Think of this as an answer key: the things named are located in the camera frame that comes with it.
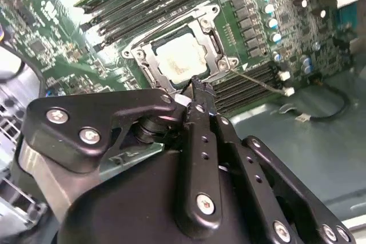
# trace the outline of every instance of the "green circuit board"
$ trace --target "green circuit board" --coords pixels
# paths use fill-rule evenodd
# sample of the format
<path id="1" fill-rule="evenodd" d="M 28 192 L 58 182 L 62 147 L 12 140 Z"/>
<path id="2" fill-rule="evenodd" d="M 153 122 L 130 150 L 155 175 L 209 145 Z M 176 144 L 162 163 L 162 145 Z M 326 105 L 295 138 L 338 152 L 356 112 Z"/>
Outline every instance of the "green circuit board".
<path id="1" fill-rule="evenodd" d="M 124 58 L 122 51 L 137 35 L 162 19 L 139 25 L 97 51 L 94 45 L 103 38 L 93 28 L 83 31 L 80 26 L 95 16 L 98 7 L 110 1 L 113 0 L 0 0 L 0 23 L 9 42 L 34 60 L 47 85 L 55 87 L 58 95 L 148 88 L 150 83 L 135 60 Z M 215 28 L 225 54 L 238 59 L 239 71 L 269 62 L 273 53 L 278 52 L 291 72 L 293 85 L 300 88 L 307 85 L 308 73 L 304 72 L 301 59 L 305 55 L 313 60 L 312 70 L 324 76 L 349 68 L 349 61 L 338 55 L 332 42 L 337 33 L 336 11 L 326 8 L 326 17 L 314 16 L 312 11 L 320 6 L 318 0 L 307 0 L 306 9 L 295 6 L 294 0 L 244 0 L 254 30 L 250 39 L 257 41 L 255 52 L 248 47 L 234 1 L 192 0 L 175 11 L 189 10 L 202 2 L 219 5 Z M 274 6 L 271 15 L 263 12 L 269 3 Z M 270 18 L 278 21 L 275 29 L 266 25 Z M 273 33 L 282 35 L 280 42 L 270 41 Z"/>

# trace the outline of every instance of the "integrated circuit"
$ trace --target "integrated circuit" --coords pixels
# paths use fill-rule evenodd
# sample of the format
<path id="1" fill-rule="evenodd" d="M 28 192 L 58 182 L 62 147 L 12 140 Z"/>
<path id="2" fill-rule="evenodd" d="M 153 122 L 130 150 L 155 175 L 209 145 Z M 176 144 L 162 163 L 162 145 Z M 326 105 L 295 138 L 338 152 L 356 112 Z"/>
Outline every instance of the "integrated circuit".
<path id="1" fill-rule="evenodd" d="M 247 31 L 244 31 L 242 34 L 243 34 L 245 39 L 251 39 L 256 35 L 256 33 L 254 32 L 253 29 L 249 29 Z"/>
<path id="2" fill-rule="evenodd" d="M 251 27 L 251 25 L 252 25 L 252 21 L 250 20 L 250 18 L 246 18 L 239 22 L 239 26 L 243 30 L 246 30 L 247 28 Z"/>
<path id="3" fill-rule="evenodd" d="M 243 7 L 235 12 L 236 17 L 241 20 L 248 16 L 248 9 L 246 7 Z"/>
<path id="4" fill-rule="evenodd" d="M 232 0 L 231 3 L 236 10 L 245 6 L 245 0 Z"/>
<path id="5" fill-rule="evenodd" d="M 29 43 L 29 48 L 31 48 L 36 55 L 41 54 L 46 50 L 46 47 L 44 47 L 43 43 L 39 39 Z"/>

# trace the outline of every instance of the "screw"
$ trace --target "screw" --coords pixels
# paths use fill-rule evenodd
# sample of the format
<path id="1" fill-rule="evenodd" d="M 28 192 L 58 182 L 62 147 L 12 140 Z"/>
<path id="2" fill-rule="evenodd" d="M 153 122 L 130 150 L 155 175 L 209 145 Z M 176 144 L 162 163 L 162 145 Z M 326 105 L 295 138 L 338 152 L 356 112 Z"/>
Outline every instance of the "screw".
<path id="1" fill-rule="evenodd" d="M 220 60 L 217 62 L 218 69 L 220 71 L 225 71 L 228 69 L 228 64 L 224 60 Z"/>
<path id="2" fill-rule="evenodd" d="M 229 121 L 225 117 L 221 117 L 221 121 L 223 122 L 223 124 L 229 125 Z"/>
<path id="3" fill-rule="evenodd" d="M 283 225 L 280 221 L 275 221 L 273 223 L 274 230 L 276 231 L 276 234 L 286 243 L 290 242 L 291 236 L 288 232 L 285 225 Z"/>
<path id="4" fill-rule="evenodd" d="M 199 194 L 197 196 L 197 206 L 206 215 L 211 215 L 215 211 L 215 205 L 211 198 L 205 194 Z"/>
<path id="5" fill-rule="evenodd" d="M 341 235 L 341 237 L 343 237 L 344 240 L 346 240 L 347 242 L 351 241 L 348 234 L 343 230 L 343 228 L 337 226 L 337 231 Z"/>
<path id="6" fill-rule="evenodd" d="M 202 19 L 200 20 L 200 24 L 202 26 L 202 28 L 207 29 L 211 27 L 210 22 L 208 22 L 206 19 Z"/>
<path id="7" fill-rule="evenodd" d="M 258 140 L 252 139 L 252 142 L 253 142 L 254 146 L 256 146 L 257 148 L 260 148 L 261 147 L 261 145 L 260 145 L 260 143 L 259 143 Z"/>
<path id="8" fill-rule="evenodd" d="M 327 237 L 331 240 L 331 241 L 337 241 L 337 236 L 334 233 L 334 231 L 326 224 L 323 225 L 323 230 L 325 232 L 325 234 L 327 235 Z"/>
<path id="9" fill-rule="evenodd" d="M 96 144 L 101 140 L 101 136 L 97 131 L 91 128 L 82 129 L 79 133 L 79 137 L 87 144 Z"/>
<path id="10" fill-rule="evenodd" d="M 163 94 L 160 98 L 161 98 L 161 100 L 163 100 L 165 103 L 170 104 L 170 103 L 172 102 L 172 99 L 171 99 L 168 95 L 166 95 L 166 94 Z"/>
<path id="11" fill-rule="evenodd" d="M 313 51 L 319 51 L 321 48 L 321 45 L 319 42 L 314 42 L 313 46 L 312 46 L 312 49 Z"/>
<path id="12" fill-rule="evenodd" d="M 46 113 L 47 119 L 55 124 L 63 124 L 69 120 L 69 116 L 62 110 L 52 109 Z"/>
<path id="13" fill-rule="evenodd" d="M 137 51 L 136 51 L 136 55 L 137 55 L 137 57 L 138 57 L 139 59 L 144 59 L 144 58 L 145 58 L 145 53 L 144 53 L 144 51 L 142 51 L 142 50 L 137 50 Z"/>
<path id="14" fill-rule="evenodd" d="M 201 113 L 205 112 L 205 109 L 201 105 L 196 105 L 196 109 Z"/>

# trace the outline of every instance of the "white connector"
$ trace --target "white connector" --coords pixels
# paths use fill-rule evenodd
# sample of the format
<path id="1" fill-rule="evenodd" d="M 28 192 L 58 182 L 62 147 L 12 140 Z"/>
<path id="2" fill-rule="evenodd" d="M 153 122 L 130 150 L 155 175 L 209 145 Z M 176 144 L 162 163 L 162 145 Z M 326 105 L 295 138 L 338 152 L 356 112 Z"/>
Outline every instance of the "white connector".
<path id="1" fill-rule="evenodd" d="M 293 87 L 283 88 L 282 91 L 285 92 L 285 95 L 287 97 L 290 97 L 291 95 L 293 95 L 295 93 L 295 89 Z"/>
<path id="2" fill-rule="evenodd" d="M 277 74 L 281 81 L 286 81 L 287 79 L 291 78 L 291 74 L 289 71 L 279 71 Z"/>

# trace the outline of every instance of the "screw hole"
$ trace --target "screw hole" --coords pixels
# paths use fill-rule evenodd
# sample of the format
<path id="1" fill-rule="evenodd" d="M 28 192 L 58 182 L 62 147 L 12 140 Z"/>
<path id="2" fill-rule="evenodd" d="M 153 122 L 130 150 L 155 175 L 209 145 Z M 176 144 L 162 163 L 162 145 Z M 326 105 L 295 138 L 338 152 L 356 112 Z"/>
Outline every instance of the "screw hole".
<path id="1" fill-rule="evenodd" d="M 263 181 L 262 181 L 262 179 L 258 176 L 258 175 L 256 175 L 256 181 L 258 182 L 258 183 L 262 183 Z"/>
<path id="2" fill-rule="evenodd" d="M 202 158 L 203 158 L 204 160 L 208 160 L 208 159 L 209 159 L 209 157 L 208 157 L 208 154 L 207 154 L 207 153 L 202 153 L 202 154 L 201 154 L 201 156 L 202 156 Z"/>
<path id="3" fill-rule="evenodd" d="M 204 113 L 205 112 L 205 108 L 203 108 L 201 105 L 196 105 L 196 109 L 201 112 Z"/>

